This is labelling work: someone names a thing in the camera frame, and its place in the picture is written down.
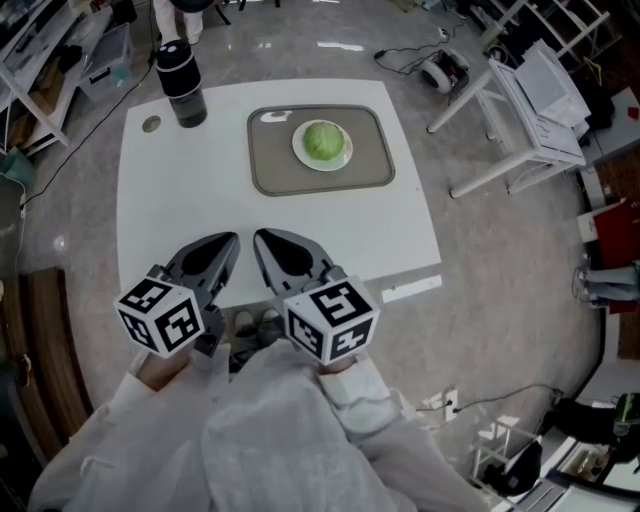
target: tiled floor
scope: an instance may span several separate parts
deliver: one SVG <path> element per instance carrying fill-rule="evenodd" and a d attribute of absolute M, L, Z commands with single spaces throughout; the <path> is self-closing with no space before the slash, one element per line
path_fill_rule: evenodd
<path fill-rule="evenodd" d="M 414 404 L 449 386 L 459 390 L 461 403 L 532 382 L 572 391 L 594 364 L 599 346 L 597 316 L 571 296 L 572 272 L 583 250 L 575 223 L 582 208 L 576 184 L 558 176 L 509 196 L 505 180 L 498 179 L 451 199 L 450 184 L 500 157 L 485 138 L 479 108 L 470 104 L 428 135 L 425 127 L 446 108 L 446 98 L 425 87 L 418 74 L 390 73 L 372 58 L 382 48 L 435 43 L 438 26 L 451 29 L 459 20 L 420 9 L 405 14 L 386 0 L 282 2 L 281 9 L 273 0 L 248 3 L 244 12 L 231 4 L 225 8 L 230 27 L 215 12 L 207 13 L 195 47 L 203 86 L 316 77 L 385 82 L 422 180 L 442 264 L 369 285 L 379 293 L 430 275 L 443 278 L 442 288 L 384 306 L 371 352 L 387 382 Z M 133 31 L 138 76 L 150 49 L 146 9 L 140 8 Z M 471 63 L 472 76 L 486 66 L 477 36 L 464 26 L 449 44 Z M 387 63 L 413 58 L 390 54 Z M 28 210 L 20 268 L 66 270 L 75 343 L 95 405 L 110 397 L 134 353 L 111 306 L 119 292 L 115 214 L 126 109 L 160 97 L 152 71 Z M 117 99 L 93 105 L 78 95 L 67 123 L 72 147 Z M 34 190 L 44 186 L 68 151 L 57 145 L 38 155 Z M 462 467 L 478 416 L 508 414 L 533 427 L 547 404 L 548 393 L 534 389 L 464 411 L 436 435 L 450 460 Z M 437 428 L 439 414 L 429 414 Z"/>

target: green cabbage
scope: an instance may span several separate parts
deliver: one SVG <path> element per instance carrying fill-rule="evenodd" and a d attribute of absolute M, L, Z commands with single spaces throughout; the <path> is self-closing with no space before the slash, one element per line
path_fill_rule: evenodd
<path fill-rule="evenodd" d="M 344 135 L 331 123 L 319 122 L 310 125 L 304 132 L 304 149 L 315 160 L 331 160 L 340 154 L 344 146 Z"/>

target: hole in table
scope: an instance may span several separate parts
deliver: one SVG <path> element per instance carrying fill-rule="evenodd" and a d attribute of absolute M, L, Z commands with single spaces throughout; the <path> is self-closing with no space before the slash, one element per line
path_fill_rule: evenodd
<path fill-rule="evenodd" d="M 144 123 L 142 123 L 142 131 L 145 133 L 154 132 L 158 129 L 158 126 L 160 126 L 161 122 L 162 121 L 158 116 L 147 117 L 144 120 Z"/>

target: white plate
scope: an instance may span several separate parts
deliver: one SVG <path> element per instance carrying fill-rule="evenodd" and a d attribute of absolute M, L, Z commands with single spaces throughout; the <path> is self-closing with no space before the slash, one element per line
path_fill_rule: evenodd
<path fill-rule="evenodd" d="M 316 160 L 315 158 L 311 158 L 307 150 L 304 148 L 304 132 L 307 130 L 309 125 L 313 123 L 330 123 L 336 126 L 344 135 L 344 147 L 342 151 L 331 160 Z M 302 123 L 296 131 L 293 133 L 293 138 L 291 139 L 291 144 L 293 145 L 293 152 L 298 157 L 304 165 L 307 167 L 311 167 L 316 171 L 337 171 L 338 169 L 342 169 L 345 165 L 349 163 L 351 160 L 351 156 L 353 155 L 353 142 L 351 142 L 351 137 L 349 134 L 342 129 L 341 126 L 336 123 L 332 123 L 331 121 L 327 121 L 325 119 L 313 119 L 311 121 L 307 121 L 306 123 Z"/>

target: white sleeve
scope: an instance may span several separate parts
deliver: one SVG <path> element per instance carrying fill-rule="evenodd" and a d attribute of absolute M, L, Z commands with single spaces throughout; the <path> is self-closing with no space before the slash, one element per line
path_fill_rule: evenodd
<path fill-rule="evenodd" d="M 389 390 L 371 359 L 319 379 L 347 436 L 387 487 L 407 496 L 418 510 L 488 510 L 442 456 L 415 410 L 403 407 L 400 393 Z"/>
<path fill-rule="evenodd" d="M 85 458 L 117 425 L 130 407 L 155 392 L 130 373 L 122 379 L 113 399 L 99 407 L 58 455 L 44 468 L 29 497 L 29 510 L 62 508 L 80 486 Z"/>

